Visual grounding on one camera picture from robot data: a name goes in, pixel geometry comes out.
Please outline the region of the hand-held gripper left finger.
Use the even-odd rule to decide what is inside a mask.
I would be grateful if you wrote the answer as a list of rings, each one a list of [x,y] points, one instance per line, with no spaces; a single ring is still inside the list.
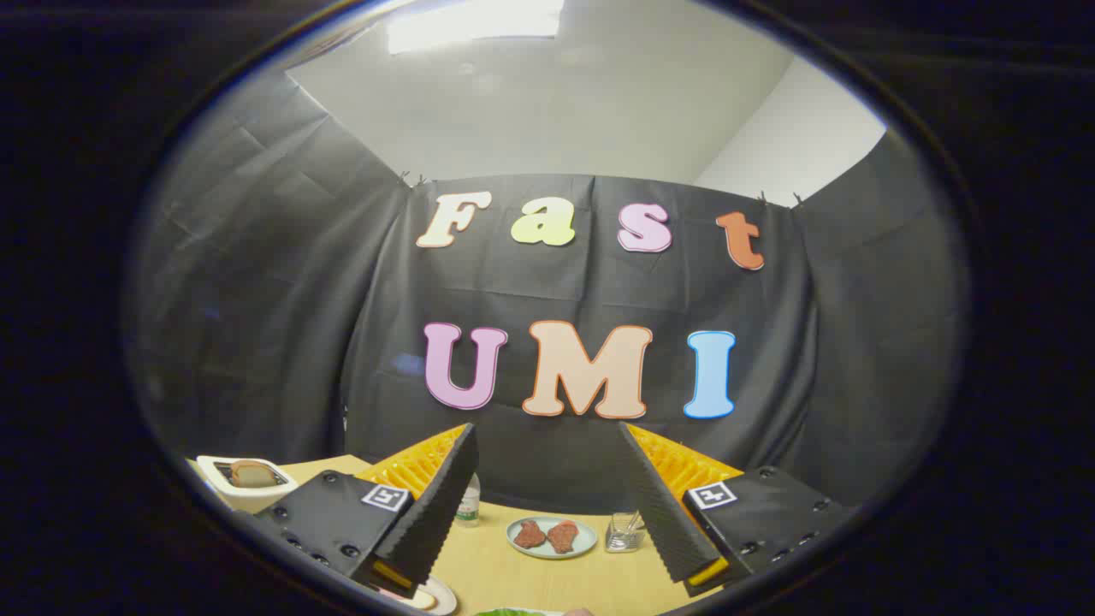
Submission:
[[[326,469],[255,515],[290,554],[353,582],[411,598],[441,554],[479,464],[465,423],[353,475]]]

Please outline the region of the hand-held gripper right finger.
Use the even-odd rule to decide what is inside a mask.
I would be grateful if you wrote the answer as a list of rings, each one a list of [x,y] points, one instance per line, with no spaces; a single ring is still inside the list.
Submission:
[[[619,452],[654,549],[692,597],[792,561],[855,511],[774,465],[738,470],[636,425],[619,425]]]

